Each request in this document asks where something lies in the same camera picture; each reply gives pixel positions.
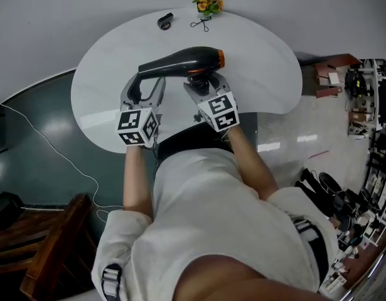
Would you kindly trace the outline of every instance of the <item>table top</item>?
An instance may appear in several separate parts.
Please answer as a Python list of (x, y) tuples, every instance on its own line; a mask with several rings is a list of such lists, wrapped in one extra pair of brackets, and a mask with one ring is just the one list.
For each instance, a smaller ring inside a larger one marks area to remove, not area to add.
[[(174, 15), (169, 30), (157, 20)], [(96, 145), (125, 153), (115, 133), (115, 114), (120, 94), (138, 66), (192, 46), (223, 50), (223, 75), (239, 106), (239, 112), (285, 114), (299, 102), (302, 77), (292, 50), (276, 35), (251, 20), (223, 12), (192, 28), (200, 19), (194, 8), (164, 10), (128, 21), (99, 39), (82, 58), (72, 83), (72, 108), (77, 124)], [(147, 97), (156, 80), (144, 80)], [(198, 109), (183, 88), (185, 78), (166, 77), (159, 114), (158, 142), (196, 124)]]

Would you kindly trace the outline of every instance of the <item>gray floor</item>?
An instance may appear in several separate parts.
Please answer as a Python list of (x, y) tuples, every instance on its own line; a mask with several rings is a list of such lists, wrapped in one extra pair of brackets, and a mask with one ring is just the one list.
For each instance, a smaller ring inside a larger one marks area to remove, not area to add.
[[(101, 205), (121, 204), (124, 154), (116, 154), (93, 144), (78, 128), (72, 113), (70, 90), (73, 74), (43, 83), (6, 102), (25, 114), (56, 149), (84, 173), (96, 178)], [(67, 204), (77, 193), (93, 194), (96, 184), (78, 173), (69, 162), (55, 153), (17, 113), (0, 107), (0, 146), (9, 150), (0, 154), (0, 193), (17, 194), (25, 204)], [(256, 114), (243, 114), (241, 125), (256, 145)], [(155, 157), (146, 151), (148, 176), (153, 186)], [(92, 213), (94, 228), (103, 223)]]

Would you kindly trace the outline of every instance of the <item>orange flower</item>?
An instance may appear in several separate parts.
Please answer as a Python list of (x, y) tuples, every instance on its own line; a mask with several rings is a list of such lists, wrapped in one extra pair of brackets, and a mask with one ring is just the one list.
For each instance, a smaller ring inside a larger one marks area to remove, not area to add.
[(199, 4), (197, 4), (197, 8), (200, 11), (204, 11), (206, 9), (206, 3), (199, 3)]

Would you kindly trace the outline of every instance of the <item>black bag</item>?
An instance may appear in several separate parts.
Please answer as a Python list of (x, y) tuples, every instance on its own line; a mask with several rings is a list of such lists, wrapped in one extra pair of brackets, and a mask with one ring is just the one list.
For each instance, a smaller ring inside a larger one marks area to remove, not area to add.
[(17, 195), (7, 192), (0, 194), (0, 231), (14, 223), (23, 211), (21, 207), (23, 202)]

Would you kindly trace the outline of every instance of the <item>forearm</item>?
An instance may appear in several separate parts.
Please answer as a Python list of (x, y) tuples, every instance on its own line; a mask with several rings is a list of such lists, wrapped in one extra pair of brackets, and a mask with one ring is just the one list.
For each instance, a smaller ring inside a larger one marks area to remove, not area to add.
[(148, 188), (144, 150), (139, 146), (127, 148), (123, 209), (137, 211), (153, 218), (153, 204)]
[(260, 199), (266, 201), (278, 190), (274, 176), (239, 126), (230, 129), (228, 138), (244, 184), (255, 189)]

